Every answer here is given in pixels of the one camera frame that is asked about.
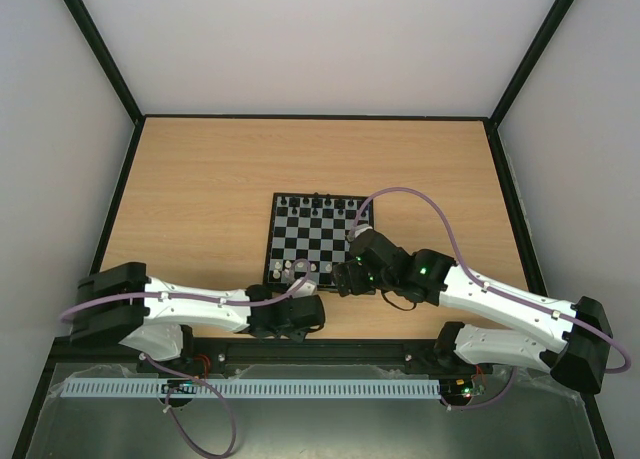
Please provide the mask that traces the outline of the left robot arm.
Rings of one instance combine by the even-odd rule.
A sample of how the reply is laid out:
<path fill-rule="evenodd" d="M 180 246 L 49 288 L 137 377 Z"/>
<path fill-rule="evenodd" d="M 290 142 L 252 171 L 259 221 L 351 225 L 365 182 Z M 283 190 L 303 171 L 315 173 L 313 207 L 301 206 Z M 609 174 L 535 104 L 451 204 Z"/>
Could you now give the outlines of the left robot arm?
<path fill-rule="evenodd" d="M 59 319 L 70 324 L 70 341 L 79 347 L 122 345 L 167 362 L 191 354 L 196 326 L 301 342 L 324 327 L 325 310 L 308 271 L 274 295 L 263 285 L 227 291 L 176 285 L 128 262 L 80 280 L 75 305 Z"/>

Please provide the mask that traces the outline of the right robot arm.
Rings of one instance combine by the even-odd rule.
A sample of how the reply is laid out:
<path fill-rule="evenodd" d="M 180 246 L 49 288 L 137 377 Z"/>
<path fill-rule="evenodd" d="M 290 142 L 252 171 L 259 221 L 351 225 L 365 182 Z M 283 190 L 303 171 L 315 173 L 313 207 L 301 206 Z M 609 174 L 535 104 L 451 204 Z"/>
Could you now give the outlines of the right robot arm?
<path fill-rule="evenodd" d="M 358 227 L 348 260 L 334 265 L 332 277 L 341 296 L 393 292 L 413 304 L 464 310 L 499 324 L 497 330 L 446 324 L 436 358 L 447 370 L 504 364 L 548 373 L 579 393 L 602 389 L 612 331 L 595 299 L 572 303 L 513 288 L 445 254 L 408 253 L 369 226 Z"/>

